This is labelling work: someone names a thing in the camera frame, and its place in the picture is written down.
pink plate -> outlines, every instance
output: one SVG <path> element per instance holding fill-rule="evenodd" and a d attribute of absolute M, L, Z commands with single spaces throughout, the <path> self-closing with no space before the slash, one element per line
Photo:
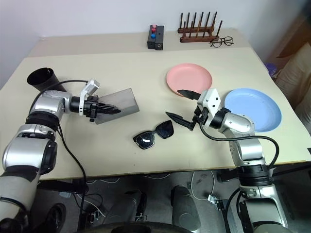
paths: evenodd
<path fill-rule="evenodd" d="M 178 90 L 195 91 L 201 94 L 212 85 L 212 76 L 199 65 L 183 63 L 174 66 L 167 73 L 166 82 L 170 89 L 178 95 L 180 95 Z"/>

black glasses frame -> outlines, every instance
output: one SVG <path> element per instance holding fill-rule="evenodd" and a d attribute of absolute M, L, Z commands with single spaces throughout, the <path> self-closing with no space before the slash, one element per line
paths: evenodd
<path fill-rule="evenodd" d="M 233 45 L 233 38 L 231 36 L 226 36 L 224 38 L 215 38 L 210 41 L 211 45 L 210 47 L 219 48 L 223 43 L 227 46 Z"/>

sunglasses lens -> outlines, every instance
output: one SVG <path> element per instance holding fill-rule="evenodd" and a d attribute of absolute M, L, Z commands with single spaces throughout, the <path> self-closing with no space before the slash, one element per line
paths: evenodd
<path fill-rule="evenodd" d="M 211 43 L 212 43 L 212 46 L 214 46 L 215 48 L 218 48 L 220 47 L 220 45 L 222 45 L 221 39 L 219 40 L 218 38 L 211 40 Z"/>
<path fill-rule="evenodd" d="M 174 128 L 173 124 L 170 120 L 163 122 L 162 124 L 159 124 L 155 131 L 157 134 L 162 138 L 168 138 L 174 134 Z"/>
<path fill-rule="evenodd" d="M 133 139 L 136 142 L 136 144 L 142 149 L 147 149 L 153 146 L 153 144 L 155 143 L 155 138 L 154 135 L 152 134 L 152 131 L 141 133 L 135 136 Z"/>
<path fill-rule="evenodd" d="M 227 46 L 233 45 L 233 39 L 232 39 L 232 37 L 231 37 L 231 36 L 225 37 L 224 43 L 225 43 L 225 45 L 227 45 Z"/>

gray box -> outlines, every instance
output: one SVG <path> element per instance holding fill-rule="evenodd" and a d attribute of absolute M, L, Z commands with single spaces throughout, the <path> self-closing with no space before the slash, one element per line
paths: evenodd
<path fill-rule="evenodd" d="M 119 108 L 121 112 L 113 115 L 97 114 L 97 117 L 95 118 L 96 124 L 102 124 L 110 120 L 139 112 L 139 107 L 131 88 L 100 97 L 99 103 L 113 104 Z"/>

black cylinder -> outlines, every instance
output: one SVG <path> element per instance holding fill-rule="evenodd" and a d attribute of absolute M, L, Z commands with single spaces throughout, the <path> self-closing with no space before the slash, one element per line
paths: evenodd
<path fill-rule="evenodd" d="M 59 80 L 51 68 L 41 68 L 32 72 L 28 78 L 27 83 L 39 91 L 43 91 L 47 87 L 59 83 Z M 48 90 L 65 91 L 65 88 L 60 84 Z"/>
<path fill-rule="evenodd" d="M 237 168 L 238 177 L 243 186 L 266 186 L 272 182 L 266 165 L 240 166 Z"/>
<path fill-rule="evenodd" d="M 79 112 L 79 105 L 80 105 L 80 97 L 73 96 L 71 98 L 71 102 L 70 102 L 70 111 L 72 111 L 74 113 L 78 113 Z"/>
<path fill-rule="evenodd" d="M 45 125 L 52 130 L 56 131 L 58 129 L 59 119 L 52 113 L 37 111 L 31 113 L 27 119 L 25 124 L 39 124 Z"/>

